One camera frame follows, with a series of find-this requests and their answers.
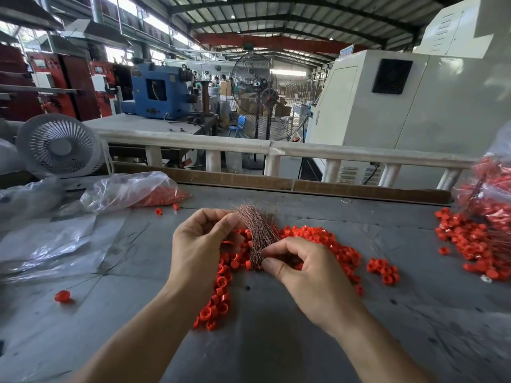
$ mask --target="plastic bag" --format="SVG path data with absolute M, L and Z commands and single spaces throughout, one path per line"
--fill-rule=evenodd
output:
M 511 122 L 498 133 L 472 176 L 453 189 L 461 210 L 489 229 L 492 251 L 511 259 Z
M 127 207 L 163 206 L 189 198 L 163 172 L 113 174 L 99 180 L 80 198 L 84 210 L 101 213 Z
M 18 282 L 90 274 L 98 270 L 128 213 L 34 221 L 0 243 L 0 278 Z
M 27 166 L 19 156 L 16 147 L 0 138 L 0 176 L 26 169 Z
M 40 218 L 62 200 L 64 187 L 56 176 L 0 190 L 0 223 Z

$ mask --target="white railing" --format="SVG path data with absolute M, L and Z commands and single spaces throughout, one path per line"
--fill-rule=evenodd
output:
M 282 156 L 326 159 L 323 182 L 335 183 L 342 160 L 378 161 L 385 164 L 379 186 L 392 187 L 402 165 L 445 168 L 437 189 L 451 190 L 464 169 L 470 169 L 476 159 L 455 154 L 400 151 L 367 147 L 342 147 L 266 141 L 247 138 L 227 138 L 190 134 L 155 133 L 144 131 L 113 131 L 95 129 L 108 142 L 145 145 L 150 166 L 163 166 L 160 147 L 206 150 L 206 170 L 220 172 L 220 152 L 258 153 L 266 155 L 264 174 L 278 176 Z

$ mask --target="worker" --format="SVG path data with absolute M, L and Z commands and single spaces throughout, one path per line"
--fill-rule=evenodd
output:
M 159 382 L 209 301 L 221 242 L 243 241 L 232 232 L 239 228 L 244 228 L 239 217 L 220 209 L 200 209 L 179 225 L 172 241 L 170 275 L 162 290 L 70 382 Z M 302 271 L 274 258 L 286 253 L 303 259 Z M 267 247 L 263 255 L 264 270 L 283 283 L 302 312 L 338 342 L 363 383 L 432 383 L 369 313 L 326 247 L 286 238 Z

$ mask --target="ventilation grille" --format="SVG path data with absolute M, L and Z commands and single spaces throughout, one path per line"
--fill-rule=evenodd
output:
M 442 50 L 442 46 L 446 43 L 447 33 L 449 32 L 449 27 L 452 24 L 453 16 L 454 13 L 450 13 L 442 18 L 441 23 L 436 29 L 433 45 L 430 52 L 439 52 Z

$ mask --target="railing post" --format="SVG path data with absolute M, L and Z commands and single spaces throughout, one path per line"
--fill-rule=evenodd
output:
M 206 171 L 221 172 L 222 164 L 220 151 L 206 151 Z
M 395 184 L 395 180 L 398 178 L 400 169 L 401 164 L 385 164 L 378 186 L 392 188 Z
M 339 178 L 339 169 L 341 168 L 341 160 L 327 159 L 324 166 L 324 174 L 321 179 L 322 183 L 337 183 Z
M 278 177 L 278 171 L 281 166 L 281 156 L 268 154 L 264 164 L 264 175 Z
M 447 168 L 438 183 L 437 189 L 450 191 L 456 184 L 463 169 Z
M 160 147 L 155 146 L 146 146 L 146 157 L 147 157 L 147 165 L 149 166 L 163 166 L 162 160 L 162 149 Z

